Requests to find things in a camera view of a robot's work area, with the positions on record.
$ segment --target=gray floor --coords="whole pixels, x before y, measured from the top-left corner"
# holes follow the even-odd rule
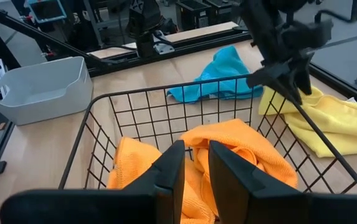
[[[308,5],[307,7],[304,7],[301,11],[296,13],[295,18],[299,21],[311,22],[315,13],[323,8],[331,9],[335,12],[350,16],[351,3],[352,0],[325,0],[320,6]],[[4,9],[9,12],[10,15],[17,17],[17,11],[11,2],[0,3],[0,9]],[[160,9],[164,17],[171,17],[176,23],[174,4],[170,5],[170,7],[164,7],[160,4]],[[335,23],[335,26],[333,28],[333,38],[331,41],[357,36],[357,23],[345,24],[335,19],[333,22]],[[33,39],[20,33],[17,33],[11,38],[13,34],[13,30],[0,24],[0,36],[4,40],[10,39],[7,45],[17,57],[21,65],[33,65],[45,61],[40,55],[40,49]],[[113,39],[113,43],[122,44],[123,42],[121,38],[119,38]],[[329,72],[334,73],[348,83],[353,84],[354,79],[357,77],[357,42],[320,50],[315,54],[313,62],[322,68],[327,69]]]

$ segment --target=orange microfiber cloth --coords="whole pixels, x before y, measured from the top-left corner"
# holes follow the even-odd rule
[[[217,216],[209,175],[210,140],[219,141],[260,170],[297,187],[297,175],[289,163],[266,138],[239,119],[198,126],[184,133],[181,139],[194,150],[194,165],[203,173],[201,198]]]
[[[122,189],[148,170],[161,153],[157,148],[130,138],[122,138],[115,154],[115,168],[110,172],[108,189]],[[185,183],[181,223],[214,223],[215,216],[201,200],[202,174],[193,161],[185,160]]]

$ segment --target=wire grid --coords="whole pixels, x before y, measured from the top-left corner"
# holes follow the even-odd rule
[[[87,130],[93,141],[83,188],[107,187],[108,175],[114,166],[113,156],[122,136],[154,145],[164,152],[182,133],[198,125],[239,118],[267,138],[295,169],[299,180],[298,190],[357,194],[357,175],[343,157],[317,158],[294,135],[284,115],[280,114],[286,100],[280,105],[272,104],[278,93],[274,93],[266,110],[272,108],[275,115],[258,115],[260,98],[254,97],[254,90],[246,94],[248,99],[241,99],[245,94],[238,94],[210,96],[191,103],[180,103],[167,96],[168,90],[173,87],[180,88],[184,96],[184,87],[191,85],[200,86],[202,95],[204,85],[218,83],[219,92],[224,82],[234,82],[237,92],[238,80],[240,78],[162,86],[108,94],[95,99],[86,112],[84,125],[77,136],[80,142],[83,132]],[[100,108],[107,112],[97,114]],[[186,155],[193,160],[192,149],[187,148]]]

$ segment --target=wooden table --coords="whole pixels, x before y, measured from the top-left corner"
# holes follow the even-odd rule
[[[230,22],[173,34],[168,36],[168,39],[177,41],[230,29],[234,26],[236,24]],[[250,46],[250,42],[241,42],[235,44],[235,47],[251,72],[261,67],[262,56],[257,48]],[[193,81],[212,60],[216,50],[205,50],[93,78],[93,97],[104,93]],[[106,49],[93,54],[99,57],[107,57],[123,52],[126,52],[126,50]],[[318,80],[312,78],[312,82],[324,93],[345,99],[344,96]],[[110,116],[109,111],[102,106],[95,107],[93,110],[97,116],[105,119]],[[2,160],[7,161],[8,165],[5,172],[0,175],[0,205],[8,196],[16,192],[26,189],[54,189],[58,187],[82,119],[83,112],[14,128],[2,155]],[[109,128],[112,134],[114,130],[111,127]],[[80,146],[66,187],[83,187],[91,150],[85,144]],[[357,155],[346,156],[346,159],[357,171]],[[319,159],[317,163],[325,166],[328,161],[329,159]],[[307,169],[311,170],[307,167],[305,166],[305,170],[302,170],[302,172],[307,173]],[[346,182],[348,179],[348,175],[340,167],[333,167],[329,176],[335,177],[335,182],[331,183],[335,186],[342,186],[341,181]]]

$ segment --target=blue towel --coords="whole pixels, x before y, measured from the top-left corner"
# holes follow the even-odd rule
[[[239,75],[249,74],[249,70],[243,64],[234,46],[224,47],[220,49],[214,56],[213,61],[206,66],[200,77],[194,81],[212,80],[216,78],[235,77]],[[235,79],[220,82],[218,87],[217,82],[200,85],[189,85],[184,88],[176,87],[167,92],[167,95],[172,95],[176,101],[185,103],[195,103],[200,97],[218,97],[223,100],[248,99],[252,97],[252,89],[247,86],[246,78],[237,80],[237,88],[235,89]],[[261,96],[263,88],[261,86],[254,87],[253,97]]]

